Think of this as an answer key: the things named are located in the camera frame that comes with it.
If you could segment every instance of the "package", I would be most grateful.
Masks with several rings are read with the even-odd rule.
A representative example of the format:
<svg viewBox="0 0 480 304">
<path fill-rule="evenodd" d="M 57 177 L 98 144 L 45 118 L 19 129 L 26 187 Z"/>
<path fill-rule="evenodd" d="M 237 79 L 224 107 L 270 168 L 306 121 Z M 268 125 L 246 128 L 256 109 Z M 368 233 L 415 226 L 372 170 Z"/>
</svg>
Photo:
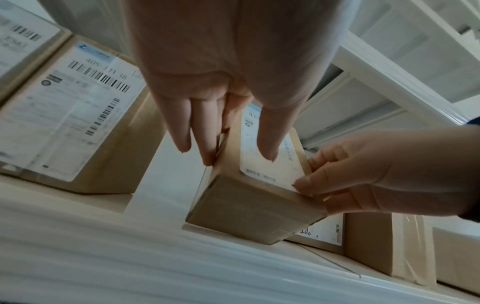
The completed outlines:
<svg viewBox="0 0 480 304">
<path fill-rule="evenodd" d="M 344 214 L 332 215 L 289 236 L 286 240 L 343 254 L 344 224 Z"/>
<path fill-rule="evenodd" d="M 349 213 L 345 256 L 419 285 L 435 286 L 432 228 L 418 215 Z"/>
<path fill-rule="evenodd" d="M 0 107 L 70 36 L 66 29 L 0 2 Z"/>
<path fill-rule="evenodd" d="M 257 148 L 260 109 L 249 105 L 223 138 L 207 168 L 187 223 L 273 244 L 325 218 L 325 207 L 293 182 L 310 173 L 297 133 L 284 138 L 275 162 Z"/>
<path fill-rule="evenodd" d="M 77 193 L 133 193 L 165 131 L 133 61 L 73 37 L 0 109 L 0 172 Z"/>
<path fill-rule="evenodd" d="M 480 294 L 480 237 L 434 228 L 433 241 L 437 280 Z"/>
</svg>

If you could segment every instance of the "white label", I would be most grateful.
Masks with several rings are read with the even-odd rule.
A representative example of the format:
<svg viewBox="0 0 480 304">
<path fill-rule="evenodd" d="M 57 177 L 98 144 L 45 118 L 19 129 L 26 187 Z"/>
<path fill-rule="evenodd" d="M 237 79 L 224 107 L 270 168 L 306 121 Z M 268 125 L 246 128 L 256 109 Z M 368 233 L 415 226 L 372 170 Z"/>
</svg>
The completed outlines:
<svg viewBox="0 0 480 304">
<path fill-rule="evenodd" d="M 260 111 L 259 107 L 252 104 L 242 111 L 240 171 L 255 179 L 297 192 L 292 185 L 305 174 L 290 135 L 287 134 L 283 139 L 275 162 L 264 159 L 260 154 L 257 147 Z"/>
<path fill-rule="evenodd" d="M 144 87 L 136 66 L 78 42 L 0 111 L 0 161 L 74 180 Z"/>
<path fill-rule="evenodd" d="M 344 215 L 337 214 L 329 216 L 297 234 L 341 246 L 343 229 Z"/>
<path fill-rule="evenodd" d="M 47 21 L 0 0 L 0 77 L 58 32 Z"/>
</svg>

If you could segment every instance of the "finger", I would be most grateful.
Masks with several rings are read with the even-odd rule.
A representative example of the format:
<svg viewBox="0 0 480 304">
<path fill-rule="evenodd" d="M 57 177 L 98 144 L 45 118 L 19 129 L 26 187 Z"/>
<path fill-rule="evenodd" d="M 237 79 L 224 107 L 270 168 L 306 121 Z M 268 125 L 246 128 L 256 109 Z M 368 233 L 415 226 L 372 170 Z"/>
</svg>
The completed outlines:
<svg viewBox="0 0 480 304">
<path fill-rule="evenodd" d="M 189 99 L 168 99 L 152 91 L 152 95 L 162 113 L 171 138 L 180 152 L 192 147 L 190 138 L 190 118 L 192 108 Z"/>
<path fill-rule="evenodd" d="M 191 109 L 191 129 L 198 144 L 201 159 L 205 166 L 212 166 L 217 154 L 217 100 L 192 100 Z"/>
<path fill-rule="evenodd" d="M 223 111 L 222 132 L 230 129 L 239 114 L 252 102 L 253 95 L 242 96 L 235 93 L 228 93 Z"/>
<path fill-rule="evenodd" d="M 217 105 L 217 122 L 216 122 L 216 146 L 220 144 L 220 134 L 222 133 L 223 113 L 225 109 L 225 96 L 216 101 Z"/>
<path fill-rule="evenodd" d="M 349 191 L 335 194 L 323 201 L 328 215 L 364 211 L 355 196 Z"/>
<path fill-rule="evenodd" d="M 314 173 L 295 181 L 295 188 L 304 194 L 329 193 L 371 181 L 369 166 L 356 157 L 331 162 Z"/>
<path fill-rule="evenodd" d="M 343 147 L 339 144 L 332 144 L 317 151 L 317 153 L 308 160 L 308 164 L 310 165 L 311 171 L 315 172 L 326 163 L 346 158 L 348 158 L 348 155 Z"/>
<path fill-rule="evenodd" d="M 294 124 L 303 102 L 284 108 L 263 107 L 256 144 L 260 154 L 267 160 L 274 161 L 279 153 L 279 146 Z"/>
</svg>

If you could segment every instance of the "dark sleeve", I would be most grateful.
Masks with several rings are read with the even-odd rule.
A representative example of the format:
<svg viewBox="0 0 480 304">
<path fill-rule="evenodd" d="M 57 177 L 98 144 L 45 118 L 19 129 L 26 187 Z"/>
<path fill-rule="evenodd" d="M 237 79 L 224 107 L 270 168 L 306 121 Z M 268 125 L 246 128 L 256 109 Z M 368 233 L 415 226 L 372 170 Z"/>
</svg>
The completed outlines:
<svg viewBox="0 0 480 304">
<path fill-rule="evenodd" d="M 480 117 L 470 120 L 468 125 L 479 125 L 480 126 Z M 480 201 L 473 206 L 468 212 L 459 215 L 460 218 L 468 219 L 477 223 L 480 223 Z"/>
</svg>

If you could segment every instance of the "hand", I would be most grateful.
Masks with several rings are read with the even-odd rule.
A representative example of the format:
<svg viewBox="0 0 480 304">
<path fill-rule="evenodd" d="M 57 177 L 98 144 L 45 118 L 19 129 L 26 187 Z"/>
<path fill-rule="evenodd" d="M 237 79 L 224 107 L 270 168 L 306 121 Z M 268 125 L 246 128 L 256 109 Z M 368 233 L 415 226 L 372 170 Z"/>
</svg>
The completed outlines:
<svg viewBox="0 0 480 304">
<path fill-rule="evenodd" d="M 480 201 L 480 127 L 355 134 L 318 151 L 295 182 L 329 214 L 459 215 Z"/>
<path fill-rule="evenodd" d="M 315 89 L 360 5 L 355 0 L 130 0 L 136 62 L 178 149 L 205 165 L 221 131 L 255 96 L 263 104 L 257 144 L 278 147 Z"/>
</svg>

